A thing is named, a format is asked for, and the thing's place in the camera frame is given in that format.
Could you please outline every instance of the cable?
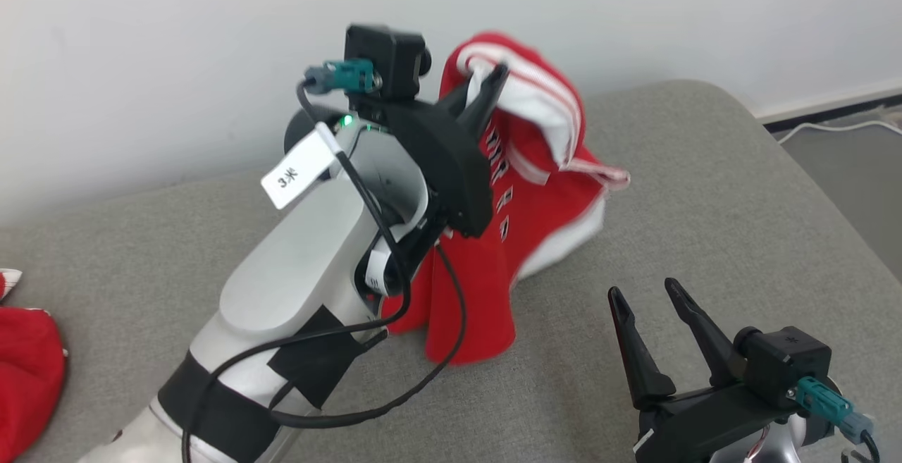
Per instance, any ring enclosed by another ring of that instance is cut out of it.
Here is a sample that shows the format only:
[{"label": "cable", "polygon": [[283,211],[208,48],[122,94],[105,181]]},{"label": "cable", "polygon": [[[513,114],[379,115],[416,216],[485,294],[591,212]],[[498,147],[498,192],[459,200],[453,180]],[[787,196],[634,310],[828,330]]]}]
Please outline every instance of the cable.
[{"label": "cable", "polygon": [[306,80],[297,83],[297,88],[295,88],[294,92],[297,95],[297,102],[300,102],[300,108],[307,112],[307,116],[310,116],[313,123],[316,123],[316,121],[318,121],[318,119],[316,119],[316,112],[313,110],[313,104],[310,104],[310,99],[307,98],[307,87],[313,84],[316,84],[316,80],[313,80],[313,78],[306,78]]},{"label": "cable", "polygon": [[279,402],[285,395],[293,389],[293,383],[286,383],[286,385],[279,390],[279,393],[276,393],[276,395],[273,396],[273,401],[270,402],[271,416],[273,416],[273,419],[277,421],[278,424],[289,428],[301,428],[302,430],[323,430],[323,428],[341,428],[375,419],[386,415],[389,411],[392,411],[393,408],[403,405],[416,393],[422,391],[423,388],[432,382],[432,380],[451,363],[451,359],[454,358],[457,351],[460,350],[461,345],[464,343],[464,335],[467,334],[467,306],[464,301],[464,291],[460,286],[460,281],[457,279],[454,268],[451,267],[451,263],[448,261],[447,255],[445,255],[445,250],[442,249],[441,245],[436,245],[435,250],[438,251],[438,256],[441,257],[442,263],[445,265],[445,270],[447,270],[449,276],[451,276],[455,292],[457,292],[457,303],[460,306],[460,331],[457,332],[457,341],[455,341],[454,347],[451,348],[451,351],[448,352],[441,363],[438,363],[427,376],[410,388],[408,392],[403,393],[401,396],[397,396],[393,401],[387,402],[381,407],[367,409],[363,412],[355,412],[354,414],[306,416],[284,414],[284,412],[275,411],[275,406],[279,405]]},{"label": "cable", "polygon": [[[304,80],[302,81],[302,83],[297,85],[297,100],[299,100],[302,108],[305,112],[307,112],[307,114],[309,114],[310,118],[316,120],[316,117],[313,114],[313,106],[312,104],[310,104],[310,100],[309,98],[307,98],[307,92],[305,90],[307,85],[314,84],[314,82],[315,81],[313,80]],[[390,323],[402,318],[402,316],[407,313],[407,310],[410,306],[410,297],[412,296],[412,294],[410,294],[410,275],[405,264],[402,263],[402,259],[400,258],[402,257],[400,247],[399,245],[397,245],[397,241],[395,241],[392,232],[390,232],[390,226],[384,218],[383,214],[380,212],[379,206],[373,199],[373,195],[371,195],[370,191],[365,187],[363,178],[360,177],[357,169],[354,168],[354,165],[351,164],[350,159],[344,152],[338,152],[335,157],[338,159],[338,162],[342,166],[342,168],[344,168],[345,173],[347,174],[348,178],[350,178],[351,183],[354,185],[355,189],[357,189],[358,193],[360,193],[361,198],[364,200],[364,205],[373,216],[373,219],[376,222],[376,226],[379,229],[379,233],[385,239],[386,245],[388,246],[389,251],[392,254],[392,261],[397,268],[397,271],[399,271],[399,277],[402,281],[402,306],[400,306],[397,312],[395,312],[392,316],[387,316],[387,318],[384,319],[376,319],[376,321],[352,324],[351,326],[329,328],[324,329],[324,331],[313,331],[299,335],[291,335],[291,337],[276,339],[274,341],[257,345],[257,347],[249,348],[248,350],[245,350],[244,352],[241,352],[220,364],[220,366],[213,370],[210,376],[207,377],[205,385],[201,388],[199,396],[197,396],[197,401],[194,403],[194,406],[190,410],[189,415],[187,415],[187,420],[185,422],[185,425],[183,426],[183,436],[181,436],[181,459],[183,460],[183,463],[191,463],[191,431],[193,431],[194,424],[197,421],[197,414],[201,411],[201,409],[203,409],[203,403],[206,399],[207,393],[209,393],[210,387],[212,387],[213,384],[216,383],[216,380],[219,379],[219,376],[222,376],[222,374],[225,373],[226,370],[228,370],[232,366],[235,366],[248,357],[255,356],[256,354],[260,354],[261,352],[265,352],[267,350],[274,350],[274,348],[287,347],[288,345],[294,345],[312,338],[325,337],[326,335],[348,334],[358,331],[369,331],[370,329],[375,328],[383,328]],[[360,424],[360,422],[374,419],[376,417],[379,417],[380,415],[384,415],[394,407],[402,405],[402,403],[408,401],[410,397],[426,387],[426,385],[428,385],[428,383],[431,382],[432,379],[434,379],[438,375],[438,373],[440,373],[447,366],[451,359],[454,358],[454,355],[460,349],[460,345],[463,344],[464,341],[465,326],[467,325],[467,311],[465,310],[464,306],[463,290],[461,290],[460,282],[457,280],[454,269],[451,267],[451,264],[447,260],[444,251],[442,251],[440,247],[437,248],[442,261],[445,264],[445,268],[447,268],[448,273],[450,274],[451,279],[455,284],[458,300],[460,302],[461,329],[454,348],[452,348],[451,352],[448,354],[445,360],[442,360],[442,362],[439,363],[438,366],[436,366],[435,369],[433,369],[425,379],[420,381],[418,385],[410,389],[408,393],[404,393],[404,395],[397,397],[392,402],[386,403],[386,405],[383,405],[383,407],[370,409],[369,411],[364,412],[355,412],[355,414],[322,416],[320,417],[320,419],[324,421],[319,422],[319,425],[313,426],[315,422],[310,422],[310,425],[306,427],[335,428],[340,426],[349,426],[352,424]],[[284,392],[283,390],[280,390],[280,392],[277,393],[276,397],[278,397],[279,395],[284,397],[284,395],[287,395],[289,391],[290,388],[285,390]],[[290,416],[289,414],[284,414],[284,412],[271,412],[271,415],[273,415],[273,418],[276,420],[279,420],[280,416],[288,416],[284,418],[284,421],[290,422],[296,422],[299,419],[304,419],[305,422],[307,422],[313,419],[305,418],[304,416]]]},{"label": "cable", "polygon": [[867,452],[870,453],[870,458],[864,456],[864,454],[861,454],[857,450],[846,449],[843,451],[843,454],[840,455],[840,461],[848,463],[848,457],[852,456],[854,460],[859,461],[860,463],[880,463],[880,451],[877,450],[877,444],[874,443],[874,438],[870,436],[870,433],[867,431],[861,432],[861,440],[863,440],[864,445],[867,446]]},{"label": "cable", "polygon": [[761,430],[761,438],[758,438],[758,441],[751,446],[751,449],[748,450],[748,454],[745,456],[745,459],[742,460],[742,463],[753,463],[755,457],[758,456],[758,453],[764,448],[764,439],[767,438],[767,434],[770,433],[770,424],[766,425],[763,430]]},{"label": "cable", "polygon": [[853,130],[857,130],[859,128],[864,128],[866,126],[877,125],[886,128],[889,131],[898,133],[902,135],[902,130],[899,130],[898,127],[889,125],[889,123],[883,121],[866,121],[864,123],[858,123],[857,125],[849,125],[849,126],[824,126],[824,125],[815,125],[814,123],[802,123],[802,125],[796,126],[793,128],[790,133],[784,135],[777,144],[782,144],[783,142],[789,141],[793,135],[795,135],[800,130],[805,130],[806,128],[811,128],[813,130],[821,130],[822,132],[851,132]]}]

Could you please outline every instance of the white wall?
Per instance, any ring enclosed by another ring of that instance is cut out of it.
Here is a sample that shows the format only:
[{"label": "white wall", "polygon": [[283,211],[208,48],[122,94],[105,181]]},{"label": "white wall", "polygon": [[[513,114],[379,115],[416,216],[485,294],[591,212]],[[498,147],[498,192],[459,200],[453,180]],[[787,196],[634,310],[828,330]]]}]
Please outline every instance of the white wall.
[{"label": "white wall", "polygon": [[[271,164],[350,22],[537,46],[586,93],[668,78],[757,116],[902,87],[902,0],[0,0],[0,216]],[[433,96],[438,71],[426,81]]]}]

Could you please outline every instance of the red jacket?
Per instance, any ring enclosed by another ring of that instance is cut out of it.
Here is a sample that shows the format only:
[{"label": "red jacket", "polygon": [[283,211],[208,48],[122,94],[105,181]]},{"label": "red jacket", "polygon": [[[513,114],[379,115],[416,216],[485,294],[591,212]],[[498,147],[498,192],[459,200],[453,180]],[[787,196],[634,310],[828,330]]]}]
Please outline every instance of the red jacket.
[{"label": "red jacket", "polygon": [[[0,297],[5,275],[0,271]],[[0,463],[11,463],[41,436],[59,399],[63,368],[59,333],[47,312],[0,307]]]},{"label": "red jacket", "polygon": [[[606,166],[583,147],[586,113],[573,84],[505,35],[483,33],[455,49],[445,63],[442,96],[472,74],[468,98],[476,97],[501,61],[510,76],[481,144],[492,167],[495,216],[479,239],[441,238],[467,301],[467,335],[456,364],[495,357],[513,343],[510,289],[595,235],[608,190],[629,184],[627,171]],[[420,266],[412,294],[409,312],[389,329],[427,325],[426,356],[440,361],[457,340],[460,309],[434,252]],[[399,298],[387,299],[383,315],[399,306]]]}]

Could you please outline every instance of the white label tag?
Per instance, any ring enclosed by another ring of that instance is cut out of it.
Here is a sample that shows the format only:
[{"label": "white label tag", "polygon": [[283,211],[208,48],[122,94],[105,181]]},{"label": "white label tag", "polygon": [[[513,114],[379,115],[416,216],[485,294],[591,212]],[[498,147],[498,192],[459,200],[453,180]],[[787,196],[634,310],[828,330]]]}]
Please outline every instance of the white label tag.
[{"label": "white label tag", "polygon": [[335,160],[319,131],[307,133],[272,171],[260,180],[277,209],[302,194]]},{"label": "white label tag", "polygon": [[389,295],[385,286],[385,268],[389,264],[389,254],[373,248],[370,262],[366,265],[366,286],[383,296]]}]

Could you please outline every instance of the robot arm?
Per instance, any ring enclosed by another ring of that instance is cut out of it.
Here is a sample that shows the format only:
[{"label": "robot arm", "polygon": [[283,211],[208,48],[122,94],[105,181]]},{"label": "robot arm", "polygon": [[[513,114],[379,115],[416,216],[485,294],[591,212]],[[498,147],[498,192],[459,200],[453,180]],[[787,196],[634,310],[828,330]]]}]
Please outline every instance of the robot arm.
[{"label": "robot arm", "polygon": [[[827,376],[830,347],[793,327],[768,334],[745,328],[731,343],[679,281],[668,278],[665,288],[702,350],[711,387],[677,395],[636,331],[625,296],[612,287],[614,327],[640,411],[638,463],[799,463],[796,451],[832,436],[834,427],[853,443],[873,444],[873,424]],[[817,395],[800,396],[814,389]]]},{"label": "robot arm", "polygon": [[[352,360],[384,339],[384,296],[409,295],[409,279],[447,226],[464,235],[486,229],[492,191],[478,139],[506,67],[469,106],[465,86],[425,104],[412,85],[428,69],[420,36],[352,26],[345,51],[379,68],[368,75],[380,75],[378,87],[342,87],[356,116],[310,109],[300,94],[307,109],[291,121],[286,149],[329,119],[350,166],[336,162],[304,192],[226,281],[216,314],[148,409],[82,461],[176,463],[184,453],[196,463],[280,461],[300,432],[286,425],[319,415]],[[322,89],[324,81],[313,82]],[[360,326],[367,329],[352,329]],[[322,332],[331,334],[271,344]],[[190,446],[180,448],[181,438]]]},{"label": "robot arm", "polygon": [[[352,113],[310,106],[303,87],[305,110],[290,122],[286,151],[323,122],[347,158],[338,155],[339,164],[229,277],[216,314],[149,407],[80,463],[278,463],[297,427],[371,417],[316,416],[352,360],[385,338],[384,296],[409,295],[409,279],[445,228],[478,236],[493,213],[477,139],[507,69],[499,65],[469,104],[468,84],[425,104],[415,96],[430,64],[419,35],[353,25],[345,62],[307,72],[313,91],[345,90]],[[834,387],[826,345],[785,328],[746,331],[734,347],[675,280],[667,292],[702,348],[711,387],[676,395],[622,293],[611,290],[629,390],[641,412],[638,463],[797,463],[796,450],[834,425],[870,439],[872,428],[853,417],[851,403],[844,407],[840,396],[803,382],[814,377]],[[780,347],[780,338],[805,342],[808,354],[796,359],[801,354]],[[839,407],[818,414],[813,407],[825,396]],[[808,397],[813,405],[798,401]]]}]

